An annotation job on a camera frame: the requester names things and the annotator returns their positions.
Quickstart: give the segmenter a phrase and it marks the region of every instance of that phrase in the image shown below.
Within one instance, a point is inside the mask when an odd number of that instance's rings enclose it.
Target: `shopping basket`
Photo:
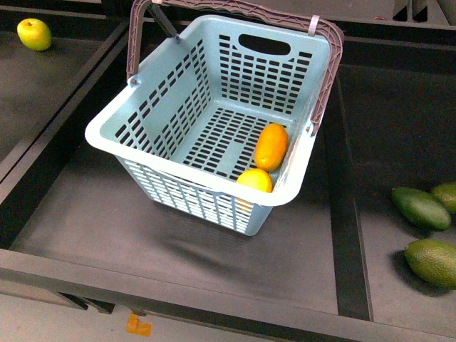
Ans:
[[[268,24],[209,15],[177,34],[159,5],[220,9]],[[169,38],[139,64],[147,8]],[[237,0],[136,0],[129,34],[128,84],[90,122],[87,141],[115,155],[150,199],[256,234],[271,209],[300,190],[343,34],[317,16]],[[289,147],[271,173],[273,192],[265,193],[236,179],[255,167],[257,139],[269,123],[286,128]]]

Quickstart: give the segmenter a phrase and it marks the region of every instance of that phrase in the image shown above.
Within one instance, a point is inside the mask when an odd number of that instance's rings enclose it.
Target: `floor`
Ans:
[[[71,309],[0,294],[0,342],[266,342],[268,340],[171,319],[146,316],[148,337],[125,331],[130,310],[116,306],[111,315]]]

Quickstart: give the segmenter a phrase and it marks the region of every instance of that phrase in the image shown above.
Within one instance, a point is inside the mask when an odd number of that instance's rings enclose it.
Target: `yellow lemon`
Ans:
[[[262,169],[250,169],[242,173],[236,183],[252,187],[259,191],[271,192],[272,180],[269,173]]]
[[[17,26],[21,42],[35,51],[44,51],[51,47],[52,35],[49,27],[39,19],[24,19]]]

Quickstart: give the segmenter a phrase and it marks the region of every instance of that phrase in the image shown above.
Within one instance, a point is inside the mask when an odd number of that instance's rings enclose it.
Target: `basket bottom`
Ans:
[[[256,167],[256,143],[269,123],[279,123],[288,128],[291,121],[214,101],[201,114],[170,159],[235,181],[244,171]],[[276,176],[271,173],[273,181]]]

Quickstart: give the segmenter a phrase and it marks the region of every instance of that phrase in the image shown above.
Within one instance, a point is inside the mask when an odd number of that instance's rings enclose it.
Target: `black tray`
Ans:
[[[43,157],[24,155],[33,172],[12,190],[0,184],[11,199],[0,207],[0,277],[268,338],[456,341],[456,293],[409,270],[401,251],[422,235],[389,200],[393,187],[455,176],[456,48],[362,38],[371,24],[346,25],[354,31],[301,191],[256,236],[151,202],[112,155],[85,143],[89,117],[125,84],[125,56],[112,52],[91,88],[99,104],[83,100]],[[148,34],[143,51],[155,46]],[[46,191],[30,190],[39,180]],[[456,243],[454,227],[433,236]]]
[[[56,117],[87,75],[125,31],[104,16],[0,6],[0,180]],[[18,38],[22,19],[45,21],[53,34],[47,51]]]

